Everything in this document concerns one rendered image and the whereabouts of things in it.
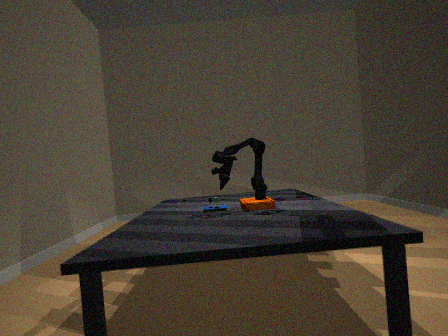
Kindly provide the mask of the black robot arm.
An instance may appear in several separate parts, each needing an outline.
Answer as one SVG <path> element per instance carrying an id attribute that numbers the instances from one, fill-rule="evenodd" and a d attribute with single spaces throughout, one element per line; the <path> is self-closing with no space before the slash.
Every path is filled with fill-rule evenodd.
<path id="1" fill-rule="evenodd" d="M 227 166 L 233 165 L 233 161 L 237 160 L 235 156 L 229 156 L 236 154 L 240 149 L 250 145 L 253 148 L 253 152 L 255 154 L 255 172 L 254 177 L 251 178 L 251 185 L 255 190 L 255 199 L 262 200 L 266 198 L 266 190 L 267 186 L 264 184 L 264 179 L 262 177 L 262 154 L 265 151 L 264 142 L 254 139 L 248 138 L 236 145 L 225 147 L 223 152 L 215 151 L 215 154 L 212 157 L 213 162 L 224 164 Z M 227 155 L 227 157 L 226 157 Z M 215 167 L 212 170 L 212 175 L 214 174 L 222 174 L 222 166 L 218 169 Z M 261 188 L 261 189 L 259 189 Z"/>

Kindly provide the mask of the blue circuit board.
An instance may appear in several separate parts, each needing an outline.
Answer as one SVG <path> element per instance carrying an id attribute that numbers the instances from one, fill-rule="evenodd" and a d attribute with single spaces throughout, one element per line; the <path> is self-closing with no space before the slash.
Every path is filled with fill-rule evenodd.
<path id="1" fill-rule="evenodd" d="M 207 206 L 207 207 L 204 207 L 203 208 L 203 212 L 204 212 L 204 210 L 211 210 L 211 209 L 222 209 L 222 208 L 226 208 L 226 210 L 227 210 L 227 206 L 226 205 L 217 205 L 217 203 L 218 203 L 218 199 L 217 198 L 214 198 L 215 199 L 215 203 L 216 203 L 216 205 L 215 206 L 213 206 L 213 205 L 211 205 L 211 198 L 209 198 L 209 203 L 210 203 L 210 206 Z"/>

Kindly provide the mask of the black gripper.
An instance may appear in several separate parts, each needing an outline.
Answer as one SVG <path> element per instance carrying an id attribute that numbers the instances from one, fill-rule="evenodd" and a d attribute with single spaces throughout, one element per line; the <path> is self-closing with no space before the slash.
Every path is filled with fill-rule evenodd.
<path id="1" fill-rule="evenodd" d="M 223 189 L 223 187 L 226 185 L 226 183 L 230 180 L 230 172 L 231 172 L 231 166 L 223 165 L 222 166 L 222 174 L 219 174 L 220 179 L 220 190 Z"/>

